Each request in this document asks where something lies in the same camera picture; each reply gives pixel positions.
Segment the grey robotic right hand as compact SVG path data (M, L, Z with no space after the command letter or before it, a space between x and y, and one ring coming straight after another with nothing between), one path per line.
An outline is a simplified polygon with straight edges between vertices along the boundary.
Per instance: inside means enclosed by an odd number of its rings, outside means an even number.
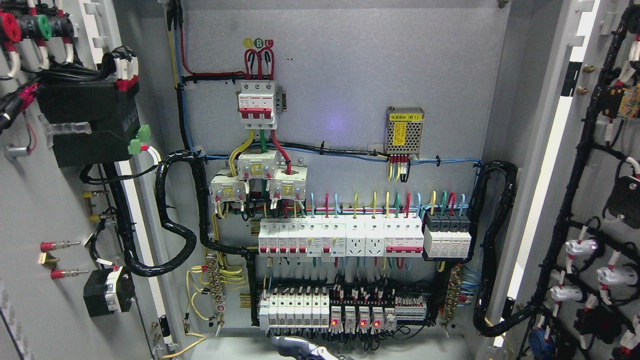
M327 347L320 346L298 336L272 336L270 342L278 349L279 355L296 360L353 360L345 355L334 355Z

